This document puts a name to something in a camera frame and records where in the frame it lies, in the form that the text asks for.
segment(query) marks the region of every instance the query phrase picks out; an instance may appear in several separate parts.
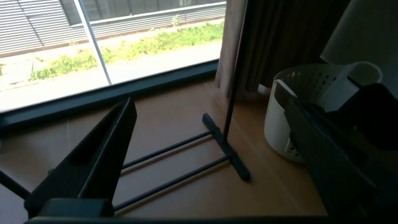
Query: beige curtain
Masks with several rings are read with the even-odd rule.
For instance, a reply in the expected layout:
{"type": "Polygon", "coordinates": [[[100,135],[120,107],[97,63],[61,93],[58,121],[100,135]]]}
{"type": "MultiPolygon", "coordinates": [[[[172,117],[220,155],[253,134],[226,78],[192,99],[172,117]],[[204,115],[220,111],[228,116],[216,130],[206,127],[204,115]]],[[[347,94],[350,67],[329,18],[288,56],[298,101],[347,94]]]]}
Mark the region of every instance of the beige curtain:
{"type": "Polygon", "coordinates": [[[321,62],[319,56],[348,3],[227,0],[216,85],[229,96],[238,52],[244,55],[238,95],[257,91],[259,84],[271,87],[275,75],[285,68],[321,62]],[[246,39],[241,38],[243,17],[249,32],[246,39]]]}

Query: perforated basket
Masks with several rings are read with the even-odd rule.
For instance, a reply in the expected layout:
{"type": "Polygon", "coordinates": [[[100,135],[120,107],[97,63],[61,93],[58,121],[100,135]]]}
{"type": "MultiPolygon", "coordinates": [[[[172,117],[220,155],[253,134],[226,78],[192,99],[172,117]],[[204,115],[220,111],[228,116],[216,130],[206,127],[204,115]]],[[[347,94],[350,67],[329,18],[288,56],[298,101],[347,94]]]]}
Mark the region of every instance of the perforated basket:
{"type": "Polygon", "coordinates": [[[274,78],[264,125],[264,134],[273,150],[290,161],[303,163],[302,156],[289,139],[290,128],[284,115],[289,97],[293,95],[323,108],[337,110],[358,90],[344,83],[347,77],[360,77],[355,72],[364,70],[373,72],[371,77],[378,77],[374,82],[381,81],[380,69],[368,62],[351,65],[302,65],[278,73],[274,78]]]}

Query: white metal pole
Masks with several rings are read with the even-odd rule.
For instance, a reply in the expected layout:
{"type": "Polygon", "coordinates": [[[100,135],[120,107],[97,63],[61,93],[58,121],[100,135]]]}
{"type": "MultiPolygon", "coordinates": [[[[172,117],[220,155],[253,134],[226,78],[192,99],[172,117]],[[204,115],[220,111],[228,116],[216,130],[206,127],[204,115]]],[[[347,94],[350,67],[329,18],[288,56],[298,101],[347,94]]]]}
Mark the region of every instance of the white metal pole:
{"type": "Polygon", "coordinates": [[[91,47],[93,48],[93,51],[94,51],[94,54],[96,56],[98,65],[102,66],[102,69],[104,71],[106,79],[108,80],[108,83],[110,85],[112,85],[112,81],[111,81],[111,79],[109,77],[109,74],[108,74],[108,71],[106,69],[104,58],[102,57],[100,48],[98,47],[97,40],[95,39],[95,35],[94,35],[94,32],[93,32],[93,29],[91,28],[90,20],[88,18],[85,6],[83,4],[83,0],[75,0],[75,5],[76,5],[76,8],[77,8],[77,12],[79,13],[81,23],[83,24],[83,27],[85,28],[88,40],[92,44],[91,47]]]}

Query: brown floor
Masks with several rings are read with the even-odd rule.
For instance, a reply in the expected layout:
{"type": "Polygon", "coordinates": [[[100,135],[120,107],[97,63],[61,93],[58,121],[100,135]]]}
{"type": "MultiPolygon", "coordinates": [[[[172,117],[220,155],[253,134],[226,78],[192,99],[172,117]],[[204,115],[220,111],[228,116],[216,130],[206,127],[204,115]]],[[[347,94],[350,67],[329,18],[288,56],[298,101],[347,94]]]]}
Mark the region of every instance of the brown floor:
{"type": "MultiPolygon", "coordinates": [[[[136,101],[138,119],[126,161],[206,131],[208,113],[222,129],[227,101],[212,80],[136,101]]],[[[229,141],[252,175],[241,181],[225,163],[200,177],[135,204],[127,217],[239,217],[254,215],[325,215],[313,182],[302,166],[276,154],[263,127],[267,95],[238,104],[229,141]]],[[[36,128],[2,140],[0,169],[33,190],[106,114],[103,109],[36,128]]],[[[211,138],[193,143],[155,162],[123,172],[113,204],[139,195],[223,155],[211,138]]],[[[27,215],[17,196],[0,186],[0,220],[22,223],[27,215]]]]}

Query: building window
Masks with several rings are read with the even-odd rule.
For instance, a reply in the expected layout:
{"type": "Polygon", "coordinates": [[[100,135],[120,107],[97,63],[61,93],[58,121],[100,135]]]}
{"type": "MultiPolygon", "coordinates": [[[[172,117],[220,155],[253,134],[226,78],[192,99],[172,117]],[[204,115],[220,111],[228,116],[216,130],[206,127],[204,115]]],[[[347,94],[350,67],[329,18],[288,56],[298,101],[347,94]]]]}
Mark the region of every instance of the building window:
{"type": "MultiPolygon", "coordinates": [[[[83,0],[90,21],[132,16],[225,0],[83,0]]],[[[70,25],[81,23],[73,0],[60,0],[70,25]]]]}

